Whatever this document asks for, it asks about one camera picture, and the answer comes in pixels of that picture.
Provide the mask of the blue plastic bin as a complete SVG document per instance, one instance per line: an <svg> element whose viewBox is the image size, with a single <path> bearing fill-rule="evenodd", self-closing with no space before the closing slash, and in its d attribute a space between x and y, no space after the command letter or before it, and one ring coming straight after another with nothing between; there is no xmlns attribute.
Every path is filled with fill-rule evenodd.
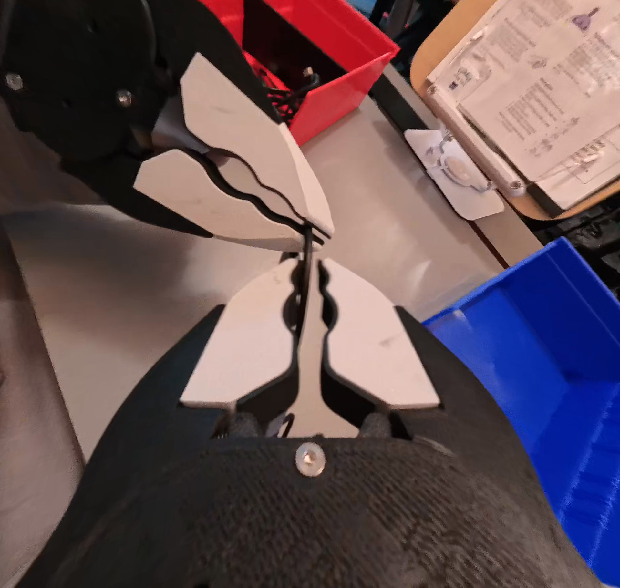
<svg viewBox="0 0 620 588"><path fill-rule="evenodd" d="M423 325L490 392L566 534L619 587L619 301L560 238Z"/></svg>

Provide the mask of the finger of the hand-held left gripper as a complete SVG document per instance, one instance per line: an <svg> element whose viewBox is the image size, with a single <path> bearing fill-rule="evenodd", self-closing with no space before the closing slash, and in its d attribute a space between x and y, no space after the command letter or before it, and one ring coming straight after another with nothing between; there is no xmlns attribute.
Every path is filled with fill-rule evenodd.
<svg viewBox="0 0 620 588"><path fill-rule="evenodd" d="M133 189L187 219L214 238L263 250L298 252L300 225L268 217L255 203L221 189L206 166L186 151L172 149L144 161Z"/></svg>
<svg viewBox="0 0 620 588"><path fill-rule="evenodd" d="M297 216L333 237L324 190L286 124L277 124L200 53L180 84L189 132L209 148L243 161L263 188L278 193Z"/></svg>

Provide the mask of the black divider panel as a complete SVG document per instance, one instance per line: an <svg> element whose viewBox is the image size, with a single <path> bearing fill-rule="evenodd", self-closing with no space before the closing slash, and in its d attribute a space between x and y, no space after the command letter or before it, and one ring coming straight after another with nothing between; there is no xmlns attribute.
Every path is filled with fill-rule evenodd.
<svg viewBox="0 0 620 588"><path fill-rule="evenodd" d="M264 0L243 0L243 42L260 65L257 75L290 126L309 93L345 70Z"/></svg>

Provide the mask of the dark grey USB hub with cable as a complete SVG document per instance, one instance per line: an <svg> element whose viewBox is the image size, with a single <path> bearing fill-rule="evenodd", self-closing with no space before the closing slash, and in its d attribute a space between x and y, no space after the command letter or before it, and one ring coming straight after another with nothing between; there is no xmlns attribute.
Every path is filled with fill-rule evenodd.
<svg viewBox="0 0 620 588"><path fill-rule="evenodd" d="M295 355L298 357L299 347L301 345L301 338L303 335L303 328L305 325L307 301L309 296L309 284L311 280L312 262L313 262L313 229L311 226L306 225L303 231L304 247L301 257L298 259L298 267L293 273L295 284L295 310L296 317L294 323L294 332L296 336L296 350ZM271 427L271 433L269 436L273 437L288 437L292 428L295 415L282 414L282 417L275 419Z"/></svg>

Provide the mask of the red plastic bin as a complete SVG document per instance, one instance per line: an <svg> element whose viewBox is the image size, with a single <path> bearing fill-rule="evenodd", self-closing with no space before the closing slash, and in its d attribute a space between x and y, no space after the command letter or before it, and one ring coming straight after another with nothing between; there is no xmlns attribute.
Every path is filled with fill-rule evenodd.
<svg viewBox="0 0 620 588"><path fill-rule="evenodd" d="M243 0L198 1L243 50ZM303 145L359 107L399 48L344 0L264 1L345 70L344 76L312 90L288 126ZM244 54L257 74L260 65Z"/></svg>

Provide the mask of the grey desk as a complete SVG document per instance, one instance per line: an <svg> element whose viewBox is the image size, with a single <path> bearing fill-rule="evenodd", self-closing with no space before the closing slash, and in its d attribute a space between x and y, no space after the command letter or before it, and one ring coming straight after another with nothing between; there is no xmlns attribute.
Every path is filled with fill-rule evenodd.
<svg viewBox="0 0 620 588"><path fill-rule="evenodd" d="M303 151L336 226L324 254L420 320L540 248L507 204L460 219L371 98ZM99 204L1 105L1 587L151 365L276 261Z"/></svg>

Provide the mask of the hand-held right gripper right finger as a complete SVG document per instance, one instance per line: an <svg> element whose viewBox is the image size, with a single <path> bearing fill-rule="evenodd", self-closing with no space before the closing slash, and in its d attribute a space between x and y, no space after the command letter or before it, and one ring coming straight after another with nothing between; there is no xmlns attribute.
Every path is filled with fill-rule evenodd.
<svg viewBox="0 0 620 588"><path fill-rule="evenodd" d="M332 259L319 261L321 396L354 427L372 413L435 409L440 398L396 306Z"/></svg>

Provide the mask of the wooden document stand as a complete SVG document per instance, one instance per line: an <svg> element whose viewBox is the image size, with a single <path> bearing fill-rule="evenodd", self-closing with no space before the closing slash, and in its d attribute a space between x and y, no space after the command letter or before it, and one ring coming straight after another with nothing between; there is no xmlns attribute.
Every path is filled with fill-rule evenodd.
<svg viewBox="0 0 620 588"><path fill-rule="evenodd" d="M508 0L460 0L446 18L433 30L414 55L409 77L412 87L431 113L452 133L482 174L495 185L495 190L521 215L533 220L566 219L619 196L619 178L594 191L572 208L551 212L551 203L541 194L532 194L522 175L492 149L486 140L449 104L446 89L439 88L438 77L469 46L482 39L492 13Z"/></svg>

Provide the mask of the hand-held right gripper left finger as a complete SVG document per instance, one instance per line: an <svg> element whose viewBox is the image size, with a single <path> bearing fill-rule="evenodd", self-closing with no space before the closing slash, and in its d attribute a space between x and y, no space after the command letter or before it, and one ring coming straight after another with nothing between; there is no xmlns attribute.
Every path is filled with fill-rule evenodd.
<svg viewBox="0 0 620 588"><path fill-rule="evenodd" d="M180 401L184 407L275 418L299 389L296 287L298 259L254 278L224 307Z"/></svg>

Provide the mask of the printed instruction sheets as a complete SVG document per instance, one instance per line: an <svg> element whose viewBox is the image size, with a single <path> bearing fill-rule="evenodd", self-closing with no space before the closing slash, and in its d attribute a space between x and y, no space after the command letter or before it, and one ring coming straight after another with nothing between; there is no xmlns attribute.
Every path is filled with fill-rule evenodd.
<svg viewBox="0 0 620 588"><path fill-rule="evenodd" d="M508 0L438 85L551 212L619 178L619 0Z"/></svg>

